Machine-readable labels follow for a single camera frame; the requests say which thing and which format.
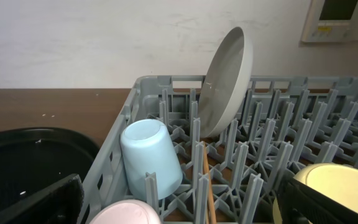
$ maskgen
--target display screen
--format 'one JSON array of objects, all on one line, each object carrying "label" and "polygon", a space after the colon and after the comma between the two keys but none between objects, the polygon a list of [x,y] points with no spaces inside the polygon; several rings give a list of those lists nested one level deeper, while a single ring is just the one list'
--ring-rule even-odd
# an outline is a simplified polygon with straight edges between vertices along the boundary
[{"label": "display screen", "polygon": [[320,20],[350,20],[356,4],[357,0],[326,0]]}]

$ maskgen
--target wooden chopstick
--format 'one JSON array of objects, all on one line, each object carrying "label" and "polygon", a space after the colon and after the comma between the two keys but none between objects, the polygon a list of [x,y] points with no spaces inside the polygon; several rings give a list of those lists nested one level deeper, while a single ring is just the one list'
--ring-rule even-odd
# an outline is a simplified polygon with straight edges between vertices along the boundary
[{"label": "wooden chopstick", "polygon": [[208,206],[206,207],[206,214],[205,214],[205,224],[209,224],[209,212],[208,212]]},{"label": "wooden chopstick", "polygon": [[[208,190],[208,207],[209,211],[211,212],[211,224],[216,224],[216,215],[215,215],[215,205],[214,205],[214,196],[212,193],[212,182],[211,182],[211,174],[209,174],[209,165],[208,165],[208,157],[206,155],[206,146],[204,142],[204,173],[208,174],[208,180],[209,180],[209,190]],[[208,210],[206,214],[206,221],[208,221]]]}]

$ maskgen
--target black object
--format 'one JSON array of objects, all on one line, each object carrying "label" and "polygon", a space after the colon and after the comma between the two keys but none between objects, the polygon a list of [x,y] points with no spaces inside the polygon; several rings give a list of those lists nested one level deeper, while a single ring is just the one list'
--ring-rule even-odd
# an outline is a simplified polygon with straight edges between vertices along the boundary
[{"label": "black object", "polygon": [[0,211],[70,174],[84,180],[99,147],[86,136],[59,128],[0,133]]},{"label": "black object", "polygon": [[358,213],[294,178],[281,183],[277,202],[284,224],[358,223]]},{"label": "black object", "polygon": [[320,20],[351,20],[358,0],[325,0]]},{"label": "black object", "polygon": [[77,174],[59,180],[0,212],[0,224],[75,224],[84,191]]}]

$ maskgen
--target plate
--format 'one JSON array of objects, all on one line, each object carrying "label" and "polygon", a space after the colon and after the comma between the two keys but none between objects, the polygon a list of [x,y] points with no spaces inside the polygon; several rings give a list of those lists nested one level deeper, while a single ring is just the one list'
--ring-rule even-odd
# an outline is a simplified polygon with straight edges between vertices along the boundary
[{"label": "plate", "polygon": [[198,116],[202,138],[220,134],[238,112],[251,76],[253,55],[252,42],[240,27],[223,39],[201,89]]}]

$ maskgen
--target white wall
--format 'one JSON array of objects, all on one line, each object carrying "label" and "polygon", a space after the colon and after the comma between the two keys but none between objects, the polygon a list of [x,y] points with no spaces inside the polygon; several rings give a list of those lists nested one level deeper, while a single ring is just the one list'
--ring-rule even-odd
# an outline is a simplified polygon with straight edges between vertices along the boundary
[{"label": "white wall", "polygon": [[203,75],[225,34],[253,75],[358,76],[358,43],[300,47],[310,0],[0,0],[0,88],[129,88]]}]

